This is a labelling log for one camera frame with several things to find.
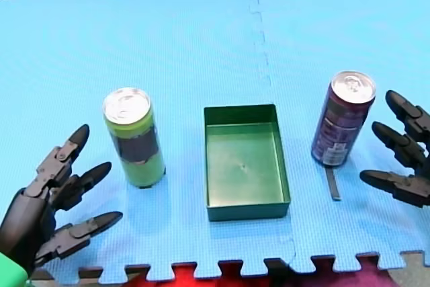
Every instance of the interlocking foam tile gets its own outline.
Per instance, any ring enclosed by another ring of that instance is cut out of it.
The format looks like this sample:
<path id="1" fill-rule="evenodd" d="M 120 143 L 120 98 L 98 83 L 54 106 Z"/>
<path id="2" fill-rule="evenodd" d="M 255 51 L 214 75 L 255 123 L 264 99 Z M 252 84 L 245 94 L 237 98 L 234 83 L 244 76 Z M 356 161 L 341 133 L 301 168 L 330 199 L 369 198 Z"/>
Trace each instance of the interlocking foam tile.
<path id="1" fill-rule="evenodd" d="M 151 266 L 149 279 L 166 280 L 181 262 L 196 262 L 195 275 L 207 278 L 232 259 L 244 261 L 242 274 L 259 275 L 265 258 L 293 258 L 289 216 L 209 223 L 205 207 L 204 107 L 271 101 L 253 1 L 0 1 L 1 216 L 83 123 L 91 135 L 74 171 L 113 167 L 82 203 L 57 214 L 58 226 L 124 213 L 90 246 L 46 266 L 59 282 L 93 266 L 104 268 L 101 282 L 124 282 L 124 266 L 138 264 Z M 167 175 L 148 190 L 126 183 L 102 119 L 104 97 L 124 86 L 147 91 L 155 107 Z"/>
<path id="2" fill-rule="evenodd" d="M 114 162 L 106 180 L 58 225 L 119 210 L 124 218 L 92 244 L 47 269 L 75 282 L 79 267 L 102 266 L 101 281 L 126 279 L 125 265 L 173 277 L 172 263 L 196 262 L 218 276 L 220 260 L 264 274 L 264 258 L 311 272 L 310 258 L 335 256 L 334 270 L 358 270 L 355 256 L 380 254 L 381 268 L 404 265 L 402 251 L 428 251 L 430 213 L 360 182 L 362 169 L 406 173 L 372 134 L 379 120 L 398 130 L 384 102 L 395 89 L 430 110 L 428 0 L 4 0 L 0 1 L 2 215 L 52 146 L 86 122 L 82 173 Z M 341 202 L 329 196 L 310 142 L 330 78 L 370 74 L 377 100 L 346 165 L 336 170 Z M 122 86 L 147 90 L 155 105 L 167 176 L 150 190 L 125 183 L 101 118 Z M 289 215 L 209 223 L 204 208 L 203 107 L 277 105 L 288 178 Z M 428 255 L 425 263 L 430 265 Z"/>
<path id="3" fill-rule="evenodd" d="M 311 272 L 312 256 L 334 255 L 334 270 L 358 270 L 355 256 L 362 253 L 380 254 L 381 268 L 398 268 L 404 266 L 400 252 L 430 251 L 430 210 L 393 200 L 359 179 L 363 169 L 408 173 L 370 126 L 379 120 L 404 131 L 385 103 L 389 89 L 430 111 L 428 0 L 255 3 L 288 161 L 292 268 Z M 350 158 L 335 172 L 342 201 L 333 202 L 309 147 L 329 80 L 347 69 L 371 75 L 378 94 Z"/>

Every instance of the metal strip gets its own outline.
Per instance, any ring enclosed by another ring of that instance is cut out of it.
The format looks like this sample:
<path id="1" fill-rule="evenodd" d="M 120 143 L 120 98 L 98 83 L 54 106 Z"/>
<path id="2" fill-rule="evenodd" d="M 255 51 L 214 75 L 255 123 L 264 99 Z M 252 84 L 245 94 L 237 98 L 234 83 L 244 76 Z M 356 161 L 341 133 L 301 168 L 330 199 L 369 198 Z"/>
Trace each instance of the metal strip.
<path id="1" fill-rule="evenodd" d="M 337 189 L 335 173 L 332 167 L 325 167 L 325 175 L 327 177 L 327 182 L 329 183 L 329 189 L 331 198 L 334 201 L 340 201 L 341 196 L 339 195 L 339 190 Z"/>

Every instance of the aluminum can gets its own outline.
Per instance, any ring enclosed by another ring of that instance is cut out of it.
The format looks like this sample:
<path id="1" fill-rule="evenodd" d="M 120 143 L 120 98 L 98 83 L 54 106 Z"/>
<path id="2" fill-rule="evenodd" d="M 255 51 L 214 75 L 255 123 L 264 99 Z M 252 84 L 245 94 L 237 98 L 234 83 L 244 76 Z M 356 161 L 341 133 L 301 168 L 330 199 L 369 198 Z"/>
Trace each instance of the aluminum can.
<path id="1" fill-rule="evenodd" d="M 110 93 L 103 115 L 127 180 L 151 187 L 165 174 L 153 107 L 142 90 L 125 87 Z"/>
<path id="2" fill-rule="evenodd" d="M 344 164 L 375 95 L 375 83 L 363 73 L 343 71 L 333 77 L 312 142 L 317 161 L 326 166 Z"/>

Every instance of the purple can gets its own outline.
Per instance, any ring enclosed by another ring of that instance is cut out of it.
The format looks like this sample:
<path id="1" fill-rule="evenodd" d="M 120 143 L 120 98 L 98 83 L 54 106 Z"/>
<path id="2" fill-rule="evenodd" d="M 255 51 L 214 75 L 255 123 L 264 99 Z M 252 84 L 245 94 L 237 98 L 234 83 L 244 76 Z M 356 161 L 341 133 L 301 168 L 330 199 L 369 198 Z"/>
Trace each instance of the purple can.
<path id="1" fill-rule="evenodd" d="M 317 161 L 326 166 L 346 161 L 375 95 L 375 83 L 363 73 L 344 71 L 333 77 L 312 142 Z"/>

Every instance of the green tray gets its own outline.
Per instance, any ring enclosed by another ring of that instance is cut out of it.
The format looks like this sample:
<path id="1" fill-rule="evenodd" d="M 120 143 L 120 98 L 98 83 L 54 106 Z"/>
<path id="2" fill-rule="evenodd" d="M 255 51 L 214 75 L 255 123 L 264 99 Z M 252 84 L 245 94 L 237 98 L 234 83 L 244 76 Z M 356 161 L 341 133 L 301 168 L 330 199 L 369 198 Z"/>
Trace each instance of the green tray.
<path id="1" fill-rule="evenodd" d="M 204 117 L 209 220 L 285 216 L 290 192 L 275 106 L 209 107 Z"/>

